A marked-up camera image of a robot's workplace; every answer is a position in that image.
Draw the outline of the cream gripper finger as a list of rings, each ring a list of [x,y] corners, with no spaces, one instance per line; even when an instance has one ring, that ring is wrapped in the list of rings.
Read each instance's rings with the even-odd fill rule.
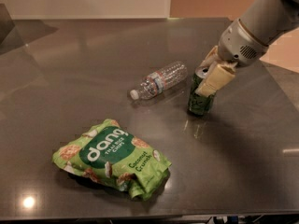
[[[195,93],[204,97],[215,94],[235,78],[233,64],[217,63],[209,67],[206,77],[200,82]]]
[[[214,46],[205,59],[200,63],[200,67],[210,67],[213,63],[222,63],[222,58],[218,53],[218,46]]]

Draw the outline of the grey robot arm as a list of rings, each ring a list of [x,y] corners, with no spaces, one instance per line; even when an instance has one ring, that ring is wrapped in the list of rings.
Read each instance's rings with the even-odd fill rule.
[[[280,36],[299,24],[299,0],[255,0],[222,33],[220,41],[195,74],[202,80],[195,93],[208,97],[235,78],[235,69],[249,66],[268,51]]]

